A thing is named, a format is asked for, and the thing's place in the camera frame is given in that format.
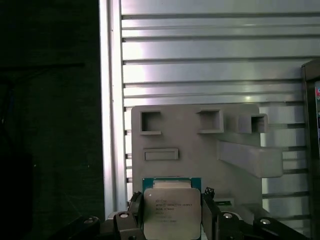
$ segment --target silver metal surface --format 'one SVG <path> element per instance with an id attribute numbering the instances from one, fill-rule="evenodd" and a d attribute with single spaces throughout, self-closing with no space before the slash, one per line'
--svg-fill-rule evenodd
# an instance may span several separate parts
<path id="1" fill-rule="evenodd" d="M 302 105 L 261 106 L 260 113 L 268 115 L 269 124 L 302 124 L 304 108 Z"/>
<path id="2" fill-rule="evenodd" d="M 305 59 L 248 59 L 245 61 L 183 61 L 154 64 L 130 64 L 123 66 L 123 82 L 139 83 L 175 83 L 223 81 L 261 81 L 301 79 L 300 66 Z"/>
<path id="3" fill-rule="evenodd" d="M 112 84 L 112 133 L 113 133 L 113 162 L 115 178 L 116 210 L 127 209 L 127 181 L 124 137 L 124 99 L 123 99 L 123 72 L 122 72 L 122 36 L 121 36 L 121 1 L 111 0 L 110 19 L 111 36 L 111 84 Z"/>
<path id="4" fill-rule="evenodd" d="M 308 196 L 267 198 L 262 200 L 262 206 L 275 218 L 292 218 L 310 213 Z"/>
<path id="5" fill-rule="evenodd" d="M 303 147 L 305 145 L 305 131 L 303 128 L 270 129 L 268 133 L 261 133 L 263 147 Z"/>
<path id="6" fill-rule="evenodd" d="M 294 93 L 248 93 L 226 95 L 194 95 L 163 97 L 128 97 L 124 99 L 125 107 L 168 104 L 234 104 L 234 103 L 278 103 L 302 101 L 301 92 Z"/>
<path id="7" fill-rule="evenodd" d="M 304 3 L 300 0 L 290 2 L 269 0 L 122 0 L 122 14 L 270 14 L 270 13 L 314 13 L 320 9 L 318 0 Z"/>
<path id="8" fill-rule="evenodd" d="M 320 23 L 319 16 L 247 16 L 247 17 L 127 17 L 122 20 L 122 30 L 143 29 L 185 29 L 192 28 L 285 28 L 299 26 L 317 27 Z"/>
<path id="9" fill-rule="evenodd" d="M 125 218 L 127 218 L 128 216 L 129 216 L 128 214 L 123 213 L 123 214 L 120 215 L 120 218 L 125 219 Z"/>
<path id="10" fill-rule="evenodd" d="M 284 151 L 282 153 L 284 170 L 307 169 L 306 151 Z"/>
<path id="11" fill-rule="evenodd" d="M 130 201 L 132 195 L 134 194 L 134 191 L 133 191 L 133 184 L 132 182 L 128 182 L 126 184 L 127 186 L 127 200 Z"/>
<path id="12" fill-rule="evenodd" d="M 148 84 L 147 86 L 130 86 L 123 90 L 124 97 L 148 96 L 185 96 L 185 95 L 217 95 L 217 94 L 248 94 L 248 93 L 290 93 L 302 88 L 301 83 L 256 82 L 192 82 L 185 84 Z"/>
<path id="13" fill-rule="evenodd" d="M 263 178 L 262 193 L 267 195 L 293 194 L 308 191 L 308 174 L 284 174 L 281 177 Z"/>
<path id="14" fill-rule="evenodd" d="M 89 219 L 85 220 L 83 223 L 92 224 L 93 222 L 94 222 L 93 219 L 90 217 Z"/>
<path id="15" fill-rule="evenodd" d="M 126 177 L 127 178 L 132 178 L 132 168 L 130 168 L 130 169 L 126 169 Z"/>
<path id="16" fill-rule="evenodd" d="M 102 117 L 102 147 L 103 147 L 103 190 L 104 216 L 113 212 L 115 206 L 113 155 L 111 135 L 111 90 L 110 90 L 110 54 L 108 4 L 106 0 L 99 1 L 100 21 L 100 64 L 101 64 L 101 117 Z"/>
<path id="17" fill-rule="evenodd" d="M 270 224 L 270 221 L 268 219 L 261 219 L 260 222 L 263 224 Z"/>
<path id="18" fill-rule="evenodd" d="M 200 191 L 196 188 L 149 188 L 144 191 L 143 231 L 147 239 L 198 239 Z"/>
<path id="19" fill-rule="evenodd" d="M 123 60 L 221 59 L 221 58 L 314 58 L 320 41 L 302 39 L 228 39 L 124 42 Z"/>
<path id="20" fill-rule="evenodd" d="M 226 218 L 226 219 L 230 219 L 230 218 L 232 218 L 232 214 L 230 214 L 230 213 L 225 213 L 225 214 L 223 214 L 223 216 Z"/>
<path id="21" fill-rule="evenodd" d="M 303 230 L 310 228 L 310 220 L 309 219 L 300 219 L 300 220 L 287 220 L 281 221 L 283 224 L 295 230 Z"/>
<path id="22" fill-rule="evenodd" d="M 142 37 L 241 37 L 317 36 L 320 17 L 159 18 L 122 20 L 122 36 Z"/>

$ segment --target metal panel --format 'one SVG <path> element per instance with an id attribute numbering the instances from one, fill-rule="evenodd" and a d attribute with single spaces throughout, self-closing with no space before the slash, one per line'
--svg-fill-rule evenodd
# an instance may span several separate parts
<path id="1" fill-rule="evenodd" d="M 282 158 L 284 160 L 306 159 L 306 151 L 285 151 L 282 153 Z"/>
<path id="2" fill-rule="evenodd" d="M 310 213 L 307 196 L 263 199 L 262 205 L 272 216 L 278 218 L 308 215 Z"/>
<path id="3" fill-rule="evenodd" d="M 126 187 L 127 187 L 127 191 L 128 191 L 127 200 L 130 201 L 132 195 L 134 194 L 132 182 L 128 182 L 126 185 L 127 185 Z"/>
<path id="4" fill-rule="evenodd" d="M 268 115 L 269 124 L 302 124 L 304 108 L 302 105 L 294 106 L 261 106 L 260 113 Z"/>
<path id="5" fill-rule="evenodd" d="M 109 2 L 112 18 L 110 19 L 111 37 L 111 85 L 112 85 L 112 147 L 114 161 L 116 210 L 127 209 L 127 182 L 124 138 L 124 100 L 123 100 L 123 72 L 122 72 L 122 36 L 121 36 L 121 3 L 119 0 Z"/>
<path id="6" fill-rule="evenodd" d="M 101 111 L 102 111 L 102 146 L 103 146 L 103 186 L 104 186 L 104 217 L 115 210 L 114 176 L 112 164 L 111 135 L 111 98 L 109 68 L 109 29 L 107 1 L 101 0 L 100 12 L 100 63 L 101 63 Z"/>
<path id="7" fill-rule="evenodd" d="M 122 49 L 123 60 L 294 58 L 297 56 L 312 58 L 320 55 L 320 40 L 314 38 L 150 40 L 124 42 Z"/>
<path id="8" fill-rule="evenodd" d="M 319 26 L 319 16 L 234 16 L 234 17 L 219 17 L 217 15 L 201 17 L 197 16 L 167 16 L 167 17 L 126 17 L 122 20 L 122 30 L 138 30 L 138 29 L 179 29 L 179 28 L 276 28 L 286 29 L 287 27 L 298 26 Z"/>
<path id="9" fill-rule="evenodd" d="M 262 194 L 283 195 L 308 191 L 308 175 L 285 174 L 282 177 L 263 178 Z"/>
<path id="10" fill-rule="evenodd" d="M 248 60 L 184 62 L 123 66 L 123 82 L 205 82 L 300 79 L 305 60 Z"/>
<path id="11" fill-rule="evenodd" d="M 318 0 L 122 0 L 122 14 L 271 14 L 314 13 L 320 9 Z"/>
<path id="12" fill-rule="evenodd" d="M 190 96 L 190 95 L 223 95 L 248 94 L 248 93 L 283 93 L 298 92 L 302 88 L 301 83 L 270 82 L 260 81 L 259 83 L 251 82 L 192 82 L 184 84 L 148 84 L 147 86 L 137 85 L 126 87 L 123 90 L 124 97 L 158 97 L 158 96 Z"/>
<path id="13" fill-rule="evenodd" d="M 246 95 L 200 95 L 169 97 L 128 97 L 124 99 L 125 107 L 167 104 L 233 104 L 233 103 L 278 103 L 302 101 L 302 93 L 264 93 Z"/>
<path id="14" fill-rule="evenodd" d="M 132 178 L 132 169 L 129 168 L 129 169 L 126 170 L 126 177 L 127 178 Z"/>
<path id="15" fill-rule="evenodd" d="M 287 225 L 288 227 L 295 229 L 295 230 L 302 230 L 306 228 L 310 228 L 310 220 L 303 219 L 303 220 L 287 220 L 281 221 L 283 224 Z"/>
<path id="16" fill-rule="evenodd" d="M 122 20 L 122 36 L 137 37 L 241 37 L 318 36 L 320 17 L 223 17 Z"/>
<path id="17" fill-rule="evenodd" d="M 277 129 L 260 134 L 263 147 L 302 147 L 305 146 L 305 130 L 303 128 Z"/>
<path id="18" fill-rule="evenodd" d="M 307 169 L 306 159 L 292 159 L 283 161 L 284 170 L 302 170 Z"/>

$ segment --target black mounting fixture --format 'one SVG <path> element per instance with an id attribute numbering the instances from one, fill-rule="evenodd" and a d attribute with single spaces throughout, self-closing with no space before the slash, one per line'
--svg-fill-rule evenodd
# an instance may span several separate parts
<path id="1" fill-rule="evenodd" d="M 201 195 L 201 222 L 208 240 L 308 240 L 301 233 L 272 217 L 259 217 L 248 224 L 234 212 L 221 211 L 207 187 Z M 127 211 L 115 212 L 100 222 L 94 216 L 80 217 L 48 240 L 146 240 L 142 230 L 144 198 L 135 192 Z"/>
<path id="2" fill-rule="evenodd" d="M 302 65 L 311 236 L 320 238 L 320 59 Z"/>

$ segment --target rectangular slot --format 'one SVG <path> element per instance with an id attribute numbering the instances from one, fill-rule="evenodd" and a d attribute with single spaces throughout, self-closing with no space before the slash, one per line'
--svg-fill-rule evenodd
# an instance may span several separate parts
<path id="1" fill-rule="evenodd" d="M 265 133 L 266 129 L 266 116 L 252 116 L 251 117 L 251 129 L 252 133 Z"/>
<path id="2" fill-rule="evenodd" d="M 215 204 L 217 206 L 232 206 L 231 201 L 216 201 Z"/>
<path id="3" fill-rule="evenodd" d="M 160 125 L 160 111 L 141 112 L 141 135 L 161 135 Z"/>
<path id="4" fill-rule="evenodd" d="M 178 160 L 179 150 L 177 148 L 144 149 L 145 161 Z"/>
<path id="5" fill-rule="evenodd" d="M 216 134 L 224 132 L 224 118 L 220 109 L 203 109 L 200 116 L 200 134 Z"/>

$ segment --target dark background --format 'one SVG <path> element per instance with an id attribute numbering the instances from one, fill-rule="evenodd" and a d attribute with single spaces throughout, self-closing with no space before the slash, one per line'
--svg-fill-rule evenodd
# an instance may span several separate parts
<path id="1" fill-rule="evenodd" d="M 0 0 L 0 29 L 0 67 L 85 63 L 15 89 L 6 127 L 33 156 L 34 223 L 26 239 L 43 239 L 79 215 L 103 219 L 98 0 Z"/>

